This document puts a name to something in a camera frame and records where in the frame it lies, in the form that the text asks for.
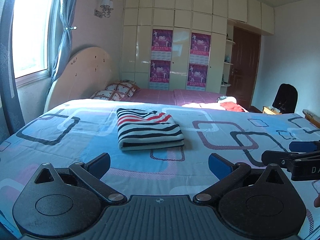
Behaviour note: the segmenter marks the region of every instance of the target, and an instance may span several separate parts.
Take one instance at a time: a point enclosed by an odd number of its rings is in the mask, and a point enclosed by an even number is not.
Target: window
[[[49,75],[47,54],[51,8],[52,0],[15,0],[12,54],[16,79],[32,73]]]

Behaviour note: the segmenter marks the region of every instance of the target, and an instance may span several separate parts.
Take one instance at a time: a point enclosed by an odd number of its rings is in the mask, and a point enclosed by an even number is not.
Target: headboard
[[[67,101],[89,98],[115,81],[119,81],[119,72],[110,55],[98,47],[83,49],[52,84],[44,113]]]

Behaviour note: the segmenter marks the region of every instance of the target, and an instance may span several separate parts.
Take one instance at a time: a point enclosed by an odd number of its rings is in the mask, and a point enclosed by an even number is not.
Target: red cloth
[[[241,106],[235,104],[234,102],[225,102],[221,103],[220,106],[225,108],[227,111],[233,111],[233,112],[244,112]]]

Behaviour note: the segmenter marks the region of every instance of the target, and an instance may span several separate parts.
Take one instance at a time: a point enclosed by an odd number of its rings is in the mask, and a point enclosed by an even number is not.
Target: blue patterned bedspread
[[[184,147],[122,152],[118,149],[116,110],[136,108],[171,114],[185,136]],[[320,140],[320,130],[297,114],[236,113],[180,106],[104,100],[74,100],[57,106],[23,127],[0,145],[0,222],[20,236],[12,207],[41,163],[68,167],[103,152],[111,168],[101,179],[130,195],[194,194],[218,179],[208,168],[217,153],[229,161],[264,167],[265,150],[289,151],[292,141]],[[307,208],[302,239],[320,235],[320,209],[313,201],[318,181],[292,182]]]

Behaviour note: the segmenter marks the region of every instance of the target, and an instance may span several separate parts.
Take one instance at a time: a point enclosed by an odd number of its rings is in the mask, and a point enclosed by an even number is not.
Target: blue curtain
[[[14,1],[0,0],[0,143],[25,125],[12,62]]]
[[[52,69],[52,82],[61,76],[70,59],[72,49],[71,26],[75,16],[75,8],[76,0],[60,0],[60,19],[63,24],[64,32]]]

